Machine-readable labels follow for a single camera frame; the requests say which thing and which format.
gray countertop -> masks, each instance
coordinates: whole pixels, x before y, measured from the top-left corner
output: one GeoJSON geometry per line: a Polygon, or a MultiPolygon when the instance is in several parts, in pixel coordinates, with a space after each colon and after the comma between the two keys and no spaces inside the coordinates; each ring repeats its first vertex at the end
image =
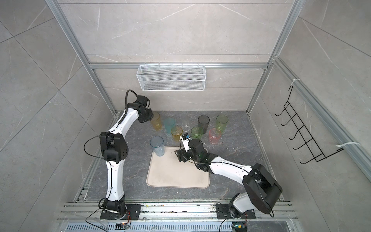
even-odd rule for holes
{"type": "MultiPolygon", "coordinates": [[[[265,165],[258,142],[245,111],[158,111],[161,119],[173,117],[177,125],[190,120],[197,126],[200,115],[210,117],[208,131],[201,138],[204,147],[211,153],[226,160],[254,165],[265,165]],[[220,114],[228,116],[229,121],[219,144],[211,144],[208,138],[209,129],[214,128],[216,117],[220,114]]],[[[146,184],[148,168],[151,161],[152,148],[150,139],[153,136],[164,138],[165,146],[179,146],[164,129],[155,131],[150,122],[135,121],[128,131],[125,140],[129,146],[129,154],[125,159],[123,183],[125,199],[227,199],[237,193],[245,192],[244,187],[224,176],[210,174],[210,186],[206,189],[150,187],[146,184]]],[[[86,199],[104,198],[107,191],[107,169],[101,160],[93,176],[86,199]]]]}

zip tie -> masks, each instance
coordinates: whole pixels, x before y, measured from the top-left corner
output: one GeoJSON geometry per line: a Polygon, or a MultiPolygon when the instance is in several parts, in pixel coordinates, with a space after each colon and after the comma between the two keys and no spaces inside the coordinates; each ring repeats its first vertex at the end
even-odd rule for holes
{"type": "Polygon", "coordinates": [[[347,142],[347,143],[343,143],[343,144],[339,144],[339,145],[335,145],[337,147],[342,147],[342,146],[345,146],[345,145],[348,145],[348,144],[357,144],[357,145],[361,145],[360,143],[357,143],[357,142],[347,142]]]}
{"type": "Polygon", "coordinates": [[[294,83],[294,81],[300,80],[300,79],[292,79],[291,85],[294,83]]]}

vent grille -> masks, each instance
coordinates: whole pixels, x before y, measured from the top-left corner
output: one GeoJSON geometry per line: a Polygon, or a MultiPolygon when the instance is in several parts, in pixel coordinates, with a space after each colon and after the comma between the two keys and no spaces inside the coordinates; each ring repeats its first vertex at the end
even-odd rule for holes
{"type": "MultiPolygon", "coordinates": [[[[93,223],[107,231],[127,231],[127,232],[173,232],[173,231],[193,231],[193,232],[217,232],[221,222],[132,222],[129,229],[115,229],[116,223],[109,222],[107,226],[102,226],[99,223],[93,223]]],[[[67,225],[65,232],[95,232],[102,231],[101,229],[92,226],[86,222],[70,222],[67,225]]],[[[220,231],[232,231],[232,222],[224,222],[220,231]]]]}

wall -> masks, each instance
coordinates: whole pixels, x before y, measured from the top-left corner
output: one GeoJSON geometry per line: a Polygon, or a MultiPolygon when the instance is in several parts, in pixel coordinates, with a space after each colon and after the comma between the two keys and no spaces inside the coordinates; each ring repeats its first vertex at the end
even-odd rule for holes
{"type": "Polygon", "coordinates": [[[43,0],[2,1],[0,22],[0,231],[48,231],[112,115],[43,0]]]}
{"type": "MultiPolygon", "coordinates": [[[[292,6],[290,0],[59,2],[91,62],[143,63],[267,62],[292,6]]],[[[142,93],[136,70],[97,72],[118,110],[128,88],[142,93]]],[[[155,110],[245,110],[262,72],[208,69],[204,91],[145,94],[155,110]]]]}
{"type": "MultiPolygon", "coordinates": [[[[307,0],[280,57],[370,153],[370,2],[307,0]]],[[[371,184],[350,156],[312,158],[283,110],[290,81],[274,67],[251,119],[305,231],[369,231],[371,184]]],[[[290,103],[326,155],[338,142],[293,90],[290,103]]],[[[301,127],[297,117],[295,123],[301,127]]],[[[309,134],[301,130],[306,141],[309,134]]],[[[309,142],[314,154],[320,154],[309,142]]]]}

blue cup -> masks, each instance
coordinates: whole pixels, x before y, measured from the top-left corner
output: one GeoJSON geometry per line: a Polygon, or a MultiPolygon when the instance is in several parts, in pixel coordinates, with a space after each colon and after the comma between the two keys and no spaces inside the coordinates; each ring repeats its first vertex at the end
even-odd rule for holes
{"type": "Polygon", "coordinates": [[[165,154],[164,139],[160,136],[151,138],[150,145],[157,156],[163,156],[165,154]]]}
{"type": "Polygon", "coordinates": [[[175,119],[167,118],[163,121],[166,132],[171,135],[171,129],[175,126],[175,119]]]}

